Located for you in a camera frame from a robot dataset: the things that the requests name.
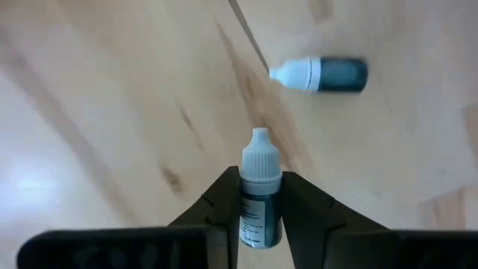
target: dark teal liquid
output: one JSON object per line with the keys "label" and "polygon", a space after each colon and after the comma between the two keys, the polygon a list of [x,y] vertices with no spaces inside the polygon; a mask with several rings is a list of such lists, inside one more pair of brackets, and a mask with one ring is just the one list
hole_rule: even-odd
{"label": "dark teal liquid", "polygon": [[318,91],[361,92],[367,84],[367,64],[361,59],[321,58],[320,66]]}
{"label": "dark teal liquid", "polygon": [[[268,249],[276,246],[282,239],[282,215],[281,215],[281,205],[279,199],[279,193],[271,195],[251,195],[242,193],[242,197],[248,200],[264,202],[265,203],[265,247]],[[244,242],[249,247],[254,247],[251,244]]]}

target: white bottle cap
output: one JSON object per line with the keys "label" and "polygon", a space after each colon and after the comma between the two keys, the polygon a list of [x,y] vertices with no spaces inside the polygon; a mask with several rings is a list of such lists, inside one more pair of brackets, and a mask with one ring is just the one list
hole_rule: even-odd
{"label": "white bottle cap", "polygon": [[269,77],[290,89],[317,92],[320,84],[320,58],[305,58],[285,62],[278,68],[271,68]]}
{"label": "white bottle cap", "polygon": [[240,177],[243,191],[269,195],[279,191],[282,171],[279,150],[269,140],[267,128],[254,128],[251,143],[242,150]]}

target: white dropper tip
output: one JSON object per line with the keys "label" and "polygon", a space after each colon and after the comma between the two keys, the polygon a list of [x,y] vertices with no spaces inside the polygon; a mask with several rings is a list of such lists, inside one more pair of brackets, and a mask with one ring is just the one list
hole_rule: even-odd
{"label": "white dropper tip", "polygon": [[254,128],[252,130],[252,139],[251,143],[262,143],[264,145],[269,145],[270,140],[269,140],[269,131],[267,128],[261,127],[261,128]]}
{"label": "white dropper tip", "polygon": [[269,78],[273,80],[279,80],[279,68],[271,68],[269,70]]}

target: dropper bottle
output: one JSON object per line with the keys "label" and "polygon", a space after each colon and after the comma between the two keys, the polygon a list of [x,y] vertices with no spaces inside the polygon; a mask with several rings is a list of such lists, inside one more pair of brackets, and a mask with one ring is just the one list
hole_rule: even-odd
{"label": "dropper bottle", "polygon": [[368,68],[359,58],[303,58],[271,68],[269,77],[287,89],[360,93],[367,84]]}
{"label": "dropper bottle", "polygon": [[254,128],[251,143],[242,151],[242,212],[239,236],[246,245],[267,249],[282,239],[279,190],[282,170],[279,150],[267,128]]}

